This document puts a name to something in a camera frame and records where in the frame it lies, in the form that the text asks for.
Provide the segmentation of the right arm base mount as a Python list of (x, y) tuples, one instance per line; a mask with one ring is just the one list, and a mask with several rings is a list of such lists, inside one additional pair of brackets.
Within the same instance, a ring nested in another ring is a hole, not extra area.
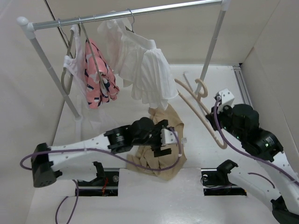
[(246, 190), (232, 184), (228, 174), (238, 165), (226, 160), (216, 168), (202, 168), (200, 182), (204, 196), (247, 196)]

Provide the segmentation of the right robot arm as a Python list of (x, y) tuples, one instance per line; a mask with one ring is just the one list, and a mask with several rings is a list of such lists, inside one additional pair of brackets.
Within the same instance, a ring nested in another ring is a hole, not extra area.
[(248, 191), (270, 209), (280, 224), (297, 224), (299, 178), (277, 137), (260, 127), (258, 112), (250, 105), (229, 106), (216, 101), (206, 117), (225, 143), (263, 167), (275, 188), (255, 181), (232, 160), (226, 160), (216, 168), (217, 181), (235, 184)]

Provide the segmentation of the silver white clothes rack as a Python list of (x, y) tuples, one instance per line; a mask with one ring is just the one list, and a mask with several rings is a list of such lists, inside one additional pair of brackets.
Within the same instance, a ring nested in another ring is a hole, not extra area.
[(118, 18), (125, 18), (125, 17), (135, 17), (138, 15), (143, 14), (152, 14), (152, 13), (159, 13), (164, 11), (171, 11), (171, 10), (178, 10), (178, 9), (185, 9), (185, 8), (192, 8), (192, 7), (203, 7), (203, 6), (212, 6), (212, 5), (220, 5), (220, 13), (216, 22), (216, 26), (214, 29), (214, 33), (208, 48), (207, 56), (204, 62), (203, 70), (200, 75), (200, 79), (203, 81), (206, 77), (206, 73), (208, 70), (208, 66), (211, 62), (211, 58), (215, 49), (215, 45), (217, 42), (217, 38), (219, 36), (219, 32), (225, 17), (225, 14), (230, 6), (229, 0), (198, 0), (192, 2), (184, 2), (184, 3), (177, 3), (177, 4), (170, 4), (170, 5), (163, 5), (163, 6), (156, 6), (156, 7), (148, 7), (148, 8), (140, 8), (140, 9), (127, 9), (125, 11), (119, 12), (110, 12), (105, 14), (96, 14), (90, 15), (85, 17), (74, 17), (70, 19), (63, 19), (63, 20), (54, 20), (54, 21), (47, 21), (47, 22), (39, 22), (39, 23), (31, 23), (28, 21), (27, 18), (20, 16), (17, 18), (17, 24), (20, 26), (22, 31), (24, 32), (25, 36), (30, 40), (32, 46), (34, 47), (35, 51), (39, 55), (42, 63), (44, 64), (45, 68), (47, 69), (48, 73), (50, 74), (51, 78), (53, 79), (55, 85), (59, 89), (62, 97), (64, 98), (65, 102), (67, 103), (68, 107), (70, 108), (72, 114), (74, 115), (75, 119), (80, 119), (80, 114), (75, 108), (73, 102), (67, 95), (66, 91), (64, 90), (60, 79), (58, 78), (56, 72), (54, 71), (52, 65), (50, 64), (45, 52), (43, 51), (42, 47), (40, 46), (35, 31), (41, 29), (48, 29), (48, 28), (58, 28), (62, 26), (74, 25), (74, 24), (83, 24), (88, 22), (96, 22), (96, 21), (106, 21), (110, 19), (118, 19)]

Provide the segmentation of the pink patterned garment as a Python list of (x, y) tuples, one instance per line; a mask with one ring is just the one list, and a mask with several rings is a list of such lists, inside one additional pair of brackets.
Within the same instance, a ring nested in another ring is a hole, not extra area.
[(100, 79), (97, 74), (92, 54), (87, 40), (85, 42), (85, 80), (87, 82), (87, 102), (92, 109), (97, 109), (101, 104), (108, 103), (117, 99), (120, 89), (116, 85), (116, 78), (113, 70), (108, 65), (102, 52), (96, 43), (90, 39), (92, 49), (98, 64), (100, 74), (105, 88), (100, 85)]

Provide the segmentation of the white pleated blouse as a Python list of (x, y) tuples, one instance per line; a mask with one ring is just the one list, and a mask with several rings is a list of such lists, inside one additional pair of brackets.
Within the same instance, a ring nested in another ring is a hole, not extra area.
[(128, 23), (127, 18), (111, 19), (97, 29), (109, 65), (125, 87), (132, 87), (133, 99), (166, 110), (168, 101), (178, 95), (170, 65), (155, 41), (129, 30)]

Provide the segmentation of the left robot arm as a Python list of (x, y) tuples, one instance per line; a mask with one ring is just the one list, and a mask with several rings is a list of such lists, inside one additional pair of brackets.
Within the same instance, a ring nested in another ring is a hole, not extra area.
[(118, 157), (134, 146), (149, 146), (154, 156), (160, 157), (171, 154), (170, 146), (176, 143), (168, 120), (154, 124), (147, 117), (69, 145), (41, 143), (30, 159), (33, 186), (46, 187), (58, 179), (81, 179), (99, 185), (104, 181), (102, 154)]

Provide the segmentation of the white tank top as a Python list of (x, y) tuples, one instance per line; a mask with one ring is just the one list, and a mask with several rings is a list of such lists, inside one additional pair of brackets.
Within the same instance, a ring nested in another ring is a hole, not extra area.
[(66, 68), (68, 72), (74, 76), (75, 84), (79, 88), (82, 98), (84, 98), (84, 104), (88, 110), (91, 110), (91, 107), (87, 102), (87, 82), (85, 80), (85, 52), (80, 38), (78, 25), (72, 25), (70, 30), (73, 32), (76, 56), (74, 58), (65, 56), (64, 68)]

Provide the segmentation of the aluminium rail on table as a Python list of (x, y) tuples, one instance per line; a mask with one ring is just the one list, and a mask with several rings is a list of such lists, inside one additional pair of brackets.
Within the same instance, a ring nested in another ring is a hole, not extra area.
[(250, 95), (242, 74), (242, 70), (240, 66), (233, 66), (233, 71), (235, 73), (235, 77), (239, 86), (239, 90), (241, 93), (241, 97), (242, 100), (245, 104), (250, 105), (251, 107), (253, 107), (251, 99), (250, 99)]

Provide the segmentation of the grey hanger with blouse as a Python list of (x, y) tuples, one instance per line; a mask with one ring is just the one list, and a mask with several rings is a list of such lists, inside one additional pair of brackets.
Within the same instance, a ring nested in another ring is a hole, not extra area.
[(126, 28), (126, 30), (127, 31), (130, 31), (130, 32), (132, 32), (132, 33), (135, 33), (134, 32), (134, 23), (135, 23), (135, 17), (134, 17), (134, 14), (132, 13), (132, 11), (129, 9), (129, 8), (127, 8), (127, 10), (130, 12), (130, 14), (131, 14), (131, 16), (132, 16), (132, 18), (133, 18), (133, 21), (131, 22), (131, 28), (128, 28), (127, 26), (125, 27)]

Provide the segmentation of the beige t shirt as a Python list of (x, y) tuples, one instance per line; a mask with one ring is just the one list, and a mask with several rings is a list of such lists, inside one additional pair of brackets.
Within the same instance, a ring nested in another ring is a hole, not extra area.
[[(171, 105), (168, 105), (166, 110), (150, 108), (149, 114), (150, 119), (153, 120), (155, 124), (164, 119), (168, 120), (169, 126), (173, 127), (178, 133), (178, 138), (180, 140), (183, 138), (184, 123)], [(178, 174), (184, 163), (187, 161), (184, 150), (181, 150), (182, 156), (179, 157), (179, 148), (177, 144), (170, 145), (170, 148), (170, 155), (155, 158), (154, 153), (149, 146), (139, 146), (135, 155), (127, 155), (127, 160), (147, 168), (162, 169), (173, 165), (175, 161), (179, 159), (177, 165), (173, 168), (165, 171), (151, 171), (136, 167), (129, 163), (126, 164), (126, 168), (131, 171), (157, 176), (164, 181), (169, 181)]]

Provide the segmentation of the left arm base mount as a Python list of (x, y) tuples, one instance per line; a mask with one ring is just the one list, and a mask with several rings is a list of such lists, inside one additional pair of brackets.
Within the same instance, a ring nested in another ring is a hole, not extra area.
[(119, 168), (103, 168), (102, 163), (93, 162), (96, 176), (91, 181), (77, 180), (78, 196), (118, 196)]

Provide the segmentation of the grey hanger with pink garment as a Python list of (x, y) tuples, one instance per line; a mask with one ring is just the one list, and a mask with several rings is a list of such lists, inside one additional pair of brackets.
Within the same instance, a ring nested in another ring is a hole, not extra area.
[(99, 79), (100, 79), (100, 85), (101, 85), (101, 87), (104, 89), (104, 88), (105, 88), (105, 85), (104, 85), (104, 83), (103, 83), (103, 79), (102, 79), (102, 76), (101, 76), (101, 74), (100, 74), (100, 71), (99, 71), (99, 68), (98, 68), (98, 64), (97, 64), (97, 61), (96, 61), (96, 58), (95, 58), (95, 55), (94, 55), (94, 51), (93, 51), (93, 49), (92, 49), (92, 45), (91, 45), (91, 43), (90, 43), (90, 39), (89, 39), (89, 37), (88, 37), (87, 31), (86, 31), (86, 29), (85, 29), (85, 27), (84, 27), (84, 24), (83, 24), (83, 22), (82, 22), (80, 16), (78, 17), (78, 20), (79, 20), (79, 23), (80, 23), (80, 25), (81, 25), (83, 31), (84, 31), (84, 34), (85, 34), (87, 43), (88, 43), (88, 45), (89, 45), (89, 49), (90, 49), (90, 52), (91, 52), (91, 54), (92, 54), (92, 58), (93, 58), (93, 61), (94, 61), (94, 64), (95, 64), (95, 68), (96, 68), (97, 74), (98, 74)]

